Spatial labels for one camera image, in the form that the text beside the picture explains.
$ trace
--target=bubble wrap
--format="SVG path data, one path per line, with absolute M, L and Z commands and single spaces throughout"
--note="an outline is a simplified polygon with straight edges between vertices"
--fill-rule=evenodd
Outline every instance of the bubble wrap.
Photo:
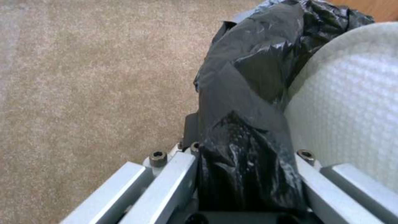
M 398 22 L 349 31 L 321 48 L 289 89 L 295 150 L 352 163 L 398 193 Z

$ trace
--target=beige carpet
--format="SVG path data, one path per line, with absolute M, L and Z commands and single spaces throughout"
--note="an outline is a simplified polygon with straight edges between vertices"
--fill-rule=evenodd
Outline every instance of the beige carpet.
M 59 222 L 171 149 L 219 21 L 260 1 L 2 1 L 0 223 Z

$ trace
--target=crumpled plastic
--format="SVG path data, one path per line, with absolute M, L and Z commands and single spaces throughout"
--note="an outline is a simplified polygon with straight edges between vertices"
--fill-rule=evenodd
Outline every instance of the crumpled plastic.
M 201 210 L 306 210 L 283 116 L 287 88 L 324 44 L 370 23 L 347 7 L 288 0 L 223 24 L 194 81 Z

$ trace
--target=metal frame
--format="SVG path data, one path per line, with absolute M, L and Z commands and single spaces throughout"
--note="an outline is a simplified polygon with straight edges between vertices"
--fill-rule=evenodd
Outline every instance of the metal frame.
M 295 156 L 310 208 L 324 223 L 383 223 L 305 160 Z
M 191 199 L 196 168 L 195 156 L 177 152 L 120 224 L 167 223 L 173 211 Z
M 398 223 L 398 196 L 351 164 L 324 167 L 321 174 L 385 223 Z
M 152 180 L 150 169 L 127 162 L 61 223 L 116 223 Z

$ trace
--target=hex socket bolt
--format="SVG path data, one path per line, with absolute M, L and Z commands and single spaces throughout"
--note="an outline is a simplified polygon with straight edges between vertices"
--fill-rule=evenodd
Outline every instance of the hex socket bolt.
M 154 151 L 149 155 L 149 163 L 153 167 L 163 167 L 167 164 L 167 153 Z
M 191 154 L 194 156 L 199 155 L 199 142 L 195 141 L 191 144 Z
M 315 156 L 310 150 L 300 149 L 297 154 L 311 166 L 315 164 Z

